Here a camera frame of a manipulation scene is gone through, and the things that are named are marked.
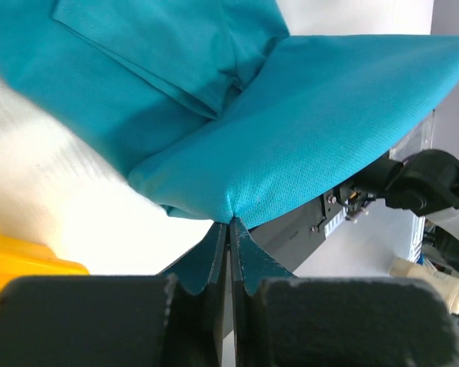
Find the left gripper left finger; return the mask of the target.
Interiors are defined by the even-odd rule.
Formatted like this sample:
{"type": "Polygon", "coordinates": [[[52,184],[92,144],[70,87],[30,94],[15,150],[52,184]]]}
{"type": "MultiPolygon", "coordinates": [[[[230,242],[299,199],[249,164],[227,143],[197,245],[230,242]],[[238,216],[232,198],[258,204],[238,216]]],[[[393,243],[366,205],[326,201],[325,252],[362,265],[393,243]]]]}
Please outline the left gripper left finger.
{"type": "Polygon", "coordinates": [[[0,366],[218,366],[227,226],[155,276],[27,276],[0,292],[0,366]]]}

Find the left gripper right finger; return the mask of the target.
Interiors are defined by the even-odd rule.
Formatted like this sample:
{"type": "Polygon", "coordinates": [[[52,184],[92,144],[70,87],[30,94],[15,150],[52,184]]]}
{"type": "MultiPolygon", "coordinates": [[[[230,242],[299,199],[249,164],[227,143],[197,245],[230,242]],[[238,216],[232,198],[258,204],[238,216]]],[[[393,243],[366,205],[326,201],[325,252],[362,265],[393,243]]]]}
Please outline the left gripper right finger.
{"type": "Polygon", "coordinates": [[[229,226],[238,366],[459,366],[459,335],[411,278],[299,278],[229,226]]]}

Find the teal t shirt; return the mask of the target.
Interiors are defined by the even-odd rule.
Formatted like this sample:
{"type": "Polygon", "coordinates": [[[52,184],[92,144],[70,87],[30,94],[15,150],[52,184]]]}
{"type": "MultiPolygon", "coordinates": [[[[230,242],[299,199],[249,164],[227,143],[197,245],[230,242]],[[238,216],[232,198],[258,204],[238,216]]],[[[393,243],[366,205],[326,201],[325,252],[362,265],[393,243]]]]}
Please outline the teal t shirt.
{"type": "Polygon", "coordinates": [[[168,215],[255,227],[459,82],[459,36],[292,36],[274,1],[0,1],[0,76],[168,215]]]}

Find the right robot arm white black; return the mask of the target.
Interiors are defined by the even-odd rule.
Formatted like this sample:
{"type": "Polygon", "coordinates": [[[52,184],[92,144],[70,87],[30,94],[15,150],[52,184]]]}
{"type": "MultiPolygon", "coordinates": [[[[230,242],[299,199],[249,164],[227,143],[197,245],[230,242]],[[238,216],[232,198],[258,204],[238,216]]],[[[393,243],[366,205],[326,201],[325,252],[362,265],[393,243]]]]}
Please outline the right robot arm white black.
{"type": "Polygon", "coordinates": [[[403,162],[383,155],[352,179],[353,188],[381,199],[390,209],[414,213],[420,223],[412,235],[413,258],[423,244],[442,263],[459,273],[459,160],[446,151],[429,149],[403,162]]]}

